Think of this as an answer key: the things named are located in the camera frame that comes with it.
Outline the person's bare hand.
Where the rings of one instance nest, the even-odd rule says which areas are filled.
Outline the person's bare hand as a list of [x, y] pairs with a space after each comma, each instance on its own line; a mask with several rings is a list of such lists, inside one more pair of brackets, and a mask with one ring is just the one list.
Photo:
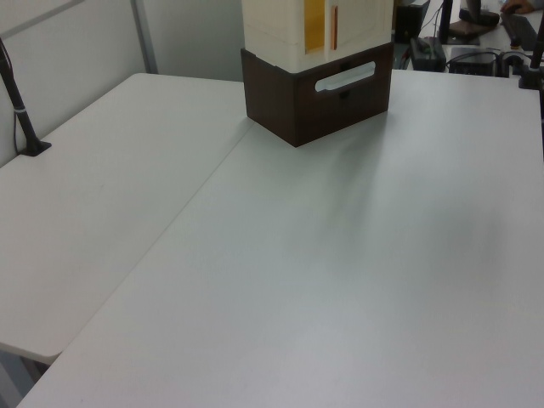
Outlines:
[[528, 14], [536, 10], [529, 0], [507, 0], [501, 6], [501, 12], [506, 14]]

